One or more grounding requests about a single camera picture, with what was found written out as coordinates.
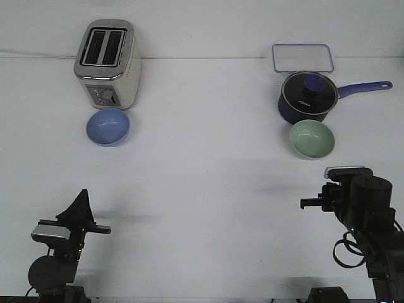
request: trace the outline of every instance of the bowl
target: bowl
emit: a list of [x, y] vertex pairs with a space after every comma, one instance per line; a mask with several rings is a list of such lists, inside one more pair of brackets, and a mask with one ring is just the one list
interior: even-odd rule
[[87, 136], [100, 146], [117, 146], [129, 132], [129, 118], [120, 109], [102, 109], [87, 122]]
[[335, 146], [333, 132], [316, 120], [301, 120], [289, 132], [293, 148], [311, 159], [319, 159], [330, 154]]

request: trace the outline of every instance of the saucepan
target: saucepan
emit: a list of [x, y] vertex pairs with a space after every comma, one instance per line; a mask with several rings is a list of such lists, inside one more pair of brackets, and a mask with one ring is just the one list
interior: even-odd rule
[[327, 77], [312, 71], [291, 74], [282, 85], [278, 108], [291, 124], [301, 120], [323, 121], [337, 101], [353, 93], [389, 90], [390, 81], [360, 83], [337, 88]]

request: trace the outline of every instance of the pan handle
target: pan handle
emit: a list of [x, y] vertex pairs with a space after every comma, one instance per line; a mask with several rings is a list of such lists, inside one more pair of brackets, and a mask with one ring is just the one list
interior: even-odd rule
[[389, 90], [393, 87], [392, 82], [382, 81], [382, 82], [370, 82], [370, 83], [360, 83], [352, 84], [338, 88], [338, 94], [341, 98], [345, 98], [353, 93], [360, 92], [370, 92], [372, 90]]

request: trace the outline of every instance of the pot lid knob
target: pot lid knob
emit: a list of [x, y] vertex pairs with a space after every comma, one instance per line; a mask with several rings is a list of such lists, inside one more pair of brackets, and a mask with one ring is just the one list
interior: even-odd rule
[[310, 74], [304, 78], [304, 86], [312, 92], [320, 92], [324, 90], [326, 84], [320, 75]]

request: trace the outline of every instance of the green bowl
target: green bowl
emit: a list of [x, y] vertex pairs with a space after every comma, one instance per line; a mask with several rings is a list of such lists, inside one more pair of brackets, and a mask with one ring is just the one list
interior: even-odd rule
[[331, 130], [316, 120], [301, 120], [289, 132], [293, 148], [301, 155], [319, 159], [331, 153], [335, 138]]

